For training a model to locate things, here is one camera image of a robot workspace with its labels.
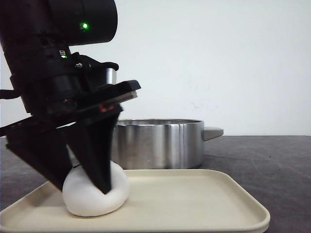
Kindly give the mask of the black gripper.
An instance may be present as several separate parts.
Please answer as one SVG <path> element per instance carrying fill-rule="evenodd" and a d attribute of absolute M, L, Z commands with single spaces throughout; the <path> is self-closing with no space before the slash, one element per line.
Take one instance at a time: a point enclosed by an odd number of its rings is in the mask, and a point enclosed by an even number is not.
<path fill-rule="evenodd" d="M 67 144 L 87 177 L 104 194 L 112 189 L 110 158 L 119 104 L 136 97 L 136 80 L 114 82 L 119 66 L 79 53 L 5 55 L 13 89 L 29 118 L 4 126 L 7 148 L 62 190 L 72 168 Z M 64 125 L 73 123 L 63 129 Z"/>

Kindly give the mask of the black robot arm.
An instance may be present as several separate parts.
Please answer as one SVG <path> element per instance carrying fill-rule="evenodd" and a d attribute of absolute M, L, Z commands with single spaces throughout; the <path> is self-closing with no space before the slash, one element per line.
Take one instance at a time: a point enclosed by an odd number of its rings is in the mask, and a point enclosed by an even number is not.
<path fill-rule="evenodd" d="M 112 0 L 3 0 L 0 44 L 11 71 L 5 100 L 21 98 L 29 118 L 1 127 L 7 148 L 58 189 L 72 152 L 104 194 L 111 188 L 113 129 L 136 80 L 116 83 L 118 64 L 71 46 L 106 43 L 118 25 Z"/>

